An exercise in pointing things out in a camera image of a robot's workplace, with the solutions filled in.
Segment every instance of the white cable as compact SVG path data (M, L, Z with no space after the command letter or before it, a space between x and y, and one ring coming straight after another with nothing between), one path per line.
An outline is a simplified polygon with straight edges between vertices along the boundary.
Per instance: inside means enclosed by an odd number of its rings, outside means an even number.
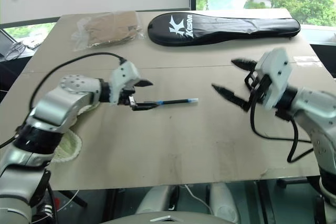
M189 192L189 194L191 195L191 197L193 197L194 199L197 199L199 202L201 202L204 206L206 206L206 207L209 209L210 214L211 214L211 215L214 215L214 213L212 212L210 206L209 206L207 203L205 203L204 201L202 201L200 198L196 197L196 196L191 192L191 190L189 189L189 187L188 187L187 185L184 185L184 186L185 186L185 188L188 190L188 192Z
M47 215L47 216L44 216L43 218L41 218L41 219L39 219L39 220L35 220L35 221L33 221L31 224L37 223L37 222L42 221L42 220L44 220L44 219L46 219L46 218L48 218L48 217L52 217L52 216L53 216L53 215L51 215L51 214L47 214L47 213L46 213L46 215Z
M60 212L60 211L63 210L67 205L69 205L69 204L72 202L72 200L76 197L76 195L78 194L78 192L79 192L79 190L77 190L77 192L75 192L75 194L73 195L73 197L72 197L71 199L69 199L69 201L68 201L64 206L62 206L60 209L58 209L57 211ZM48 218L48 217L53 216L53 215L48 214L48 213L46 213L46 215L47 215L47 216L44 216L43 218L41 218L41 219L39 219L39 220L35 220L35 221L33 221L31 224L37 223L37 222L39 222L39 221L41 221L41 220L44 220L44 219L46 219L46 218Z
M72 200L76 197L77 193L79 192L79 190L77 190L77 192L75 192L75 194L73 195L73 197L71 199L69 199L69 201L64 205L62 206L60 209L58 209L57 211L60 212L61 210L63 210L67 205L69 205Z

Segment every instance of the beige table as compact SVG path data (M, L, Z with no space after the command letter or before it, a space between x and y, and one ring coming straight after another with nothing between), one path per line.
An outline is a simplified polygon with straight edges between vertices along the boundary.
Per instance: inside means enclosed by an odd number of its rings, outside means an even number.
M141 13L143 26L158 13ZM286 10L221 12L221 16L288 17ZM47 71L92 50L73 52L71 34L85 15L64 16L29 62L0 105L0 142L13 134L27 112L33 88ZM154 83L137 88L138 101L199 98L198 104L171 105L133 112L126 106L100 105L81 116L73 127L83 140L72 162L51 165L55 190L140 187L278 178L318 174L313 155L287 164L290 143L266 141L253 135L249 116L224 101L211 87L215 82L248 97L244 71L232 66L235 57L259 59L264 51L284 46L290 56L295 86L336 93L330 74L299 34L292 40L234 40L198 47L168 48L149 39L101 51L131 60L142 77ZM107 79L117 61L96 56L67 66L45 83L38 98L53 89L65 74L80 73ZM256 127L269 136L292 137L291 126L274 111L257 109ZM307 137L302 131L301 137ZM310 148L300 144L298 153Z

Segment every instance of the pen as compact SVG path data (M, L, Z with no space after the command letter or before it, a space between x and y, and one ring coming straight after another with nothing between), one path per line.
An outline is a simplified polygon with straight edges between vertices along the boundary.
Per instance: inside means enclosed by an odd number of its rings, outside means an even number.
M191 103L191 102L198 102L198 98L170 100L170 101L156 101L155 103L158 105L165 105L165 104L178 104L178 103Z

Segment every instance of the black cable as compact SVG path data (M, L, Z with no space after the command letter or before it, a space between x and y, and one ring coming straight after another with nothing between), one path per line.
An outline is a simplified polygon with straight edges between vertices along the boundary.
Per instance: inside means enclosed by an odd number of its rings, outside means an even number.
M293 141L292 138L264 136L264 135L261 135L259 132L257 132L256 127L255 127L255 122L254 122L257 101L258 101L258 97L255 95L253 97L253 99L252 99L251 113L250 113L250 124L251 124L252 131L257 136L260 136L260 137L265 138L265 139L269 139L269 140L281 140L281 141L291 141L292 142ZM309 140L301 140L301 139L298 139L298 142L309 143L309 144L311 143L311 141L309 141Z
M6 142L0 144L0 149L5 147L7 144L10 144L12 141L15 140L15 136L11 137L9 140L7 140Z
M35 90L33 91L33 94L31 95L30 97L30 101L29 101L29 112L33 109L33 106L34 106L34 98L38 92L38 90L41 88L41 86L43 85L43 83L55 72L57 71L58 69L68 65L68 64L71 64L75 61L78 61L78 60L81 60L81 59L84 59L84 58L87 58L87 57L90 57L90 56L95 56L95 55L112 55L112 56L115 56L117 57L119 60L120 60L120 64L124 63L126 60L124 58L122 58L121 56L119 55L116 55L116 54L113 54L111 52L93 52L91 54L87 54L87 55L83 55L83 56L80 56L80 57L77 57L75 59L72 59L72 60L69 60L67 62L64 62L62 63L61 65L58 65L57 67L53 68L52 71L50 71L49 73L47 73L46 76L43 77L42 81L37 85L37 87L35 88Z
M290 152L289 152L288 157L287 157L287 162L288 163L294 163L294 162L296 162L299 159L305 157L306 155L308 155L309 153L311 153L313 151L313 148L311 148L311 149L305 151L304 153L300 154L296 158L292 159L293 155L295 153L295 150L297 148L298 142L311 143L308 140L300 140L300 139L298 139L299 138L298 127L296 126L296 123L295 123L295 121L293 119L290 119L290 122L292 123L293 130L294 130L294 138L292 138L292 139L290 139L290 138L281 138L281 137L269 137L269 136L261 135L259 132L257 132L256 127L255 127L254 117L255 117L255 110L256 110L256 105L257 105L258 99L259 99L259 97L257 95L255 95L253 97L252 102L251 102L251 113L250 113L251 128L252 128L252 131L256 135L258 135L258 136L260 136L262 138L265 138L265 139L269 139L269 140L292 141L293 144L292 144L292 147L291 147Z
M81 60L81 59L84 59L84 58L87 58L87 57L90 57L90 56L95 56L95 55L111 55L111 56L115 56L116 58L118 58L120 60L120 64L124 63L126 61L125 58L117 55L117 54L114 54L112 52L93 52L91 54L87 54L87 55L83 55L83 56L80 56L80 57L77 57L75 59L72 59L72 60L69 60L67 62L64 62L62 63L61 65L58 65L57 67L53 68L52 71L50 71L49 73L47 73L46 76L43 77L42 81L37 85L37 87L35 88L35 90L33 91L33 94L31 95L30 97L30 101L29 101L29 112L28 114L26 115L24 121L23 121L23 124L26 122L31 110L33 109L33 105L34 105L34 98L37 94L37 92L39 91L39 89L41 88L41 86L43 85L43 83L55 72L57 71L58 69L68 65L68 64L71 64L75 61L78 61L78 60ZM0 149L5 147L6 145L10 144L12 141L14 141L15 137L13 136L12 138L10 138L9 140L7 140L6 142L2 143L0 145Z
M305 151L304 153L300 154L299 156L297 156L296 158L293 159L296 147L298 146L299 131L298 131L298 127L296 126L295 121L293 119L290 119L290 122L293 125L294 139L293 139L292 148L290 149L290 152L289 152L288 157L287 157L287 162L288 163L294 163L297 160L299 160L299 159L303 158L304 156L308 155L309 153L311 153L313 151L313 148Z
M47 186L47 190L48 190L48 193L49 193L49 196L50 196L51 206L53 208L52 216L53 216L54 224L58 224L58 216L57 216L57 209L56 209L56 204L55 204L55 196L54 196L54 192L52 191L49 183L48 183L48 186Z

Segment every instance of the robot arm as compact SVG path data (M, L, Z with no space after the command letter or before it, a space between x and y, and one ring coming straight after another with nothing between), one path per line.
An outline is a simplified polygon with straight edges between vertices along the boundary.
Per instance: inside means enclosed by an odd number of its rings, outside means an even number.
M331 204L326 204L325 208L326 217L327 210L330 216L331 209L336 207L336 96L288 86L291 67L285 50L281 48L265 53L258 62L236 59L232 63L250 71L245 79L251 91L249 100L235 96L224 87L215 84L213 87L226 100L245 111L253 106L253 101L261 103L266 110L276 108L276 116L287 121L294 119L307 132L320 168L320 188Z
M43 198L50 179L46 169L63 134L75 123L79 111L98 102L148 110L156 103L136 103L136 87L150 86L133 63L123 62L110 82L81 75L64 76L30 112L24 125L0 160L0 223L31 221L31 207Z

